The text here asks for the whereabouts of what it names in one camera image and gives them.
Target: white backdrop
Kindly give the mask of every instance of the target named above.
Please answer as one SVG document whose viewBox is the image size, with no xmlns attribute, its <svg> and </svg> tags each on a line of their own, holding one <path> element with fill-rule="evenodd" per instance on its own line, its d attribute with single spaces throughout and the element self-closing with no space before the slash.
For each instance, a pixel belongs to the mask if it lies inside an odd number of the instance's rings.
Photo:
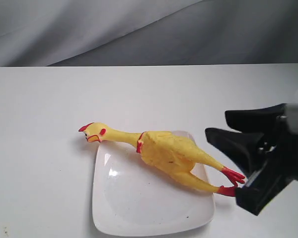
<svg viewBox="0 0 298 238">
<path fill-rule="evenodd" d="M 49 65 L 201 0 L 0 0 L 0 66 Z"/>
</svg>

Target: red comb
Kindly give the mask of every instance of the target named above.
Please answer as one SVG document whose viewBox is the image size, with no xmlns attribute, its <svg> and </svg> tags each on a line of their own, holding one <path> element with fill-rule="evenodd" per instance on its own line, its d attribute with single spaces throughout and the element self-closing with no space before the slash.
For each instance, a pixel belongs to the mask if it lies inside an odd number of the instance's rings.
<svg viewBox="0 0 298 238">
<path fill-rule="evenodd" d="M 93 124 L 93 122 L 90 123 L 90 124 L 87 124 L 87 125 L 85 125 L 85 126 L 82 126 L 78 131 L 79 131 L 79 132 L 85 131 L 86 128 L 88 128 L 88 126 L 91 125 L 91 124 Z"/>
</svg>

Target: rubber chicken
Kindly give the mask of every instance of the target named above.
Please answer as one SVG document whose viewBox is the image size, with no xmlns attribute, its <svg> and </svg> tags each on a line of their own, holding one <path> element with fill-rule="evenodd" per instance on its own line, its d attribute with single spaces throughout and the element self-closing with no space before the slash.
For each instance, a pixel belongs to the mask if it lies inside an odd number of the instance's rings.
<svg viewBox="0 0 298 238">
<path fill-rule="evenodd" d="M 232 171 L 205 153 L 187 137 L 173 135 L 170 131 L 145 131 L 127 133 L 109 128 L 99 122 L 83 126 L 88 142 L 103 140 L 129 143 L 141 154 L 142 160 L 167 173 L 182 185 L 197 190 L 235 196 L 237 182 L 244 183 L 245 176 Z M 215 187 L 191 174 L 195 163 L 211 166 L 221 171 L 234 184 L 232 187 Z"/>
</svg>

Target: white table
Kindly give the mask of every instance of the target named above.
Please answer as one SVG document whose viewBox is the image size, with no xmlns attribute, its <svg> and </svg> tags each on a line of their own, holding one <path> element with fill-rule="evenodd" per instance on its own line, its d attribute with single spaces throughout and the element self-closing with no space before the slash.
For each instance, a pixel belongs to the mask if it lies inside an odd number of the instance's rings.
<svg viewBox="0 0 298 238">
<path fill-rule="evenodd" d="M 0 68 L 0 237 L 110 237 L 92 222 L 97 145 L 78 133 L 84 124 L 187 130 L 238 170 L 206 142 L 204 129 L 227 128 L 225 110 L 289 102 L 297 89 L 298 64 Z M 229 185 L 207 170 L 212 184 Z M 210 224 L 165 237 L 298 238 L 298 182 L 259 217 L 234 198 L 216 194 L 215 201 Z"/>
</svg>

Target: square plate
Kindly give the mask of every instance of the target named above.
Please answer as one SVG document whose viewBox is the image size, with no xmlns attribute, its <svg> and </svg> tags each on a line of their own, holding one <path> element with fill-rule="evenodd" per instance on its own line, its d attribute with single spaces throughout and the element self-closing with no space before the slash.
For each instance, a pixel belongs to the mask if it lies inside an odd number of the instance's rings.
<svg viewBox="0 0 298 238">
<path fill-rule="evenodd" d="M 187 136 L 185 131 L 173 134 Z M 192 173 L 208 182 L 202 164 Z M 155 236 L 187 231 L 210 222 L 215 211 L 212 193 L 177 184 L 146 165 L 134 147 L 104 141 L 99 145 L 92 213 L 97 229 L 116 236 Z"/>
</svg>

